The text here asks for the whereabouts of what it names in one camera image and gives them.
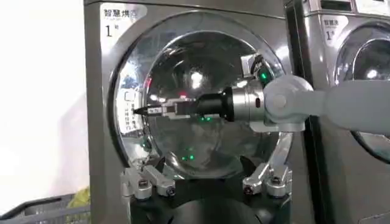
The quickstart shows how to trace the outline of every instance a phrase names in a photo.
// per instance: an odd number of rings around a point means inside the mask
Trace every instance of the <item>sticker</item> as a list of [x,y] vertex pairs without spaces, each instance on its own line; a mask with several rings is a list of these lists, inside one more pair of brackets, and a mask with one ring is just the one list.
[[162,107],[157,107],[157,108],[149,108],[147,109],[148,114],[161,114],[163,112]]
[[324,40],[328,46],[334,46],[342,30],[348,25],[346,16],[323,15],[322,31]]
[[390,15],[389,0],[356,0],[358,12],[375,14],[375,15]]
[[122,134],[129,134],[142,127],[140,116],[133,113],[140,107],[137,89],[120,89],[116,98],[116,110],[119,130]]
[[139,4],[103,3],[100,6],[102,53],[110,52],[119,38],[139,19],[147,8]]

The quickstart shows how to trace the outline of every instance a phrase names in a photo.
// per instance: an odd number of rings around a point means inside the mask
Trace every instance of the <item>washing machine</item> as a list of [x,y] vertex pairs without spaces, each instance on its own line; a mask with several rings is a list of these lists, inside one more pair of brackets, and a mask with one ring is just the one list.
[[[254,223],[279,223],[264,207],[289,206],[290,195],[275,202],[261,194],[248,199],[240,190],[246,171],[274,152],[281,152],[277,159],[293,172],[293,220],[311,223],[300,135],[256,133],[247,123],[217,117],[175,121],[133,113],[145,105],[246,85],[240,60],[245,55],[264,57],[266,79],[291,75],[283,1],[86,0],[85,39],[93,223],[227,222],[236,220],[235,211],[242,211],[238,217],[255,217]],[[123,200],[123,170],[147,165],[176,180],[174,199]],[[230,188],[238,188],[237,194]],[[216,196],[202,211],[202,203],[187,206]],[[216,209],[223,197],[239,208]],[[158,208],[164,206],[170,211]],[[166,218],[173,210],[176,215]],[[200,220],[207,211],[219,219]]]
[[[294,71],[315,89],[346,80],[390,81],[387,0],[289,1],[286,11]],[[326,119],[311,118],[307,127],[317,222],[389,223],[390,139],[340,130]]]

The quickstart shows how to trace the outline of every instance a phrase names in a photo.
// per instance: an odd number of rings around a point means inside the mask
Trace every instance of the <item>bolt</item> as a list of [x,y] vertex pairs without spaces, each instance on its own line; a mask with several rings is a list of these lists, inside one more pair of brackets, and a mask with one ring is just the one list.
[[279,177],[272,177],[271,183],[280,185],[282,183],[282,181],[281,181],[281,179]]
[[169,188],[167,188],[166,194],[167,194],[169,197],[175,196],[175,194],[176,194],[175,188],[174,188],[174,187],[169,187]]
[[252,188],[250,186],[246,186],[246,187],[244,187],[244,194],[246,194],[246,195],[253,195],[254,192],[253,192],[253,190],[252,190]]

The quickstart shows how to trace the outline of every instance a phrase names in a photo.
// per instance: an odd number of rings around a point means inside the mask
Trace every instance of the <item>robotic arm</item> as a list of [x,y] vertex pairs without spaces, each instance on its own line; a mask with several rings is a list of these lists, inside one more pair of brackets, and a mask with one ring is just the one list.
[[[134,111],[143,116],[166,116],[186,119],[191,116],[219,116],[227,121],[246,121],[255,132],[300,132],[305,130],[309,116],[326,117],[346,130],[390,135],[390,82],[346,81],[330,89],[313,91],[305,80],[284,75],[268,83],[262,82],[257,71],[270,67],[260,54],[241,57],[244,78],[242,88],[228,86],[221,93],[204,94],[197,99],[171,99],[161,105],[142,107]],[[291,192],[291,171],[284,164],[260,164],[255,172],[243,179],[245,194],[258,194],[266,185],[268,194],[282,197]],[[171,184],[154,175],[160,195],[167,196]]]

